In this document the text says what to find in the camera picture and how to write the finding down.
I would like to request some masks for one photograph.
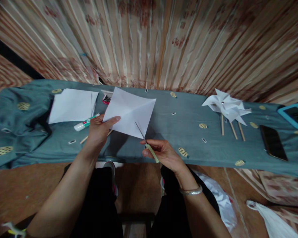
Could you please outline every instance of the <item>plastic bag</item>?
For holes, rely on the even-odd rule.
[[[246,204],[250,209],[257,210],[264,218],[270,238],[298,238],[298,234],[293,228],[268,207],[249,200]]]
[[[213,193],[216,201],[218,202],[222,221],[227,227],[228,231],[231,232],[237,225],[237,218],[233,210],[233,206],[230,202],[230,197],[224,192],[221,186],[210,177],[194,171],[197,176],[205,183],[205,185]]]

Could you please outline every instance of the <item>sneaker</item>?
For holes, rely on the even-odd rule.
[[[165,189],[165,180],[163,179],[162,176],[161,176],[161,179],[160,179],[160,185],[161,185],[161,188],[164,190]]]
[[[115,181],[115,172],[116,172],[115,164],[112,161],[108,161],[104,164],[103,168],[105,168],[105,167],[110,167],[112,169],[113,192],[114,192],[115,196],[118,197],[118,187],[117,187],[117,184]]]

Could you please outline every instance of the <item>bracelet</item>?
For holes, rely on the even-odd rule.
[[[202,192],[202,187],[199,184],[199,187],[195,190],[182,190],[180,189],[180,193],[182,193],[183,195],[197,195],[200,194]]]

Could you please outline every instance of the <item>wooden stick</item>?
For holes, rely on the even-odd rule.
[[[80,142],[80,144],[83,144],[83,142],[84,142],[85,140],[87,140],[87,137],[88,137],[88,136],[86,136],[86,137],[84,138],[84,140],[82,140],[82,141]]]
[[[224,135],[224,121],[223,121],[223,114],[222,115],[222,135]]]
[[[243,130],[242,130],[242,126],[241,126],[241,123],[240,123],[240,122],[238,122],[238,126],[239,126],[239,130],[241,131],[241,135],[242,135],[243,141],[246,141],[246,140],[245,140],[244,133],[243,133]]]
[[[87,138],[88,138],[88,136],[86,136],[86,137],[84,138],[84,140],[82,140],[82,141],[80,142],[80,144],[82,144],[85,140],[87,140]]]
[[[235,139],[237,139],[237,135],[236,135],[236,132],[235,132],[235,130],[234,130],[233,124],[232,124],[231,122],[230,122],[230,124],[231,124],[231,128],[232,128],[232,130],[233,130],[233,133],[234,133]]]
[[[110,132],[108,132],[107,137],[111,134],[111,132],[113,132],[113,130],[110,130]]]

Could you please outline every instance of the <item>smartphone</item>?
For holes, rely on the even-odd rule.
[[[281,159],[283,161],[288,161],[278,132],[275,129],[267,126],[260,125],[259,127],[261,129],[267,153],[272,157]]]

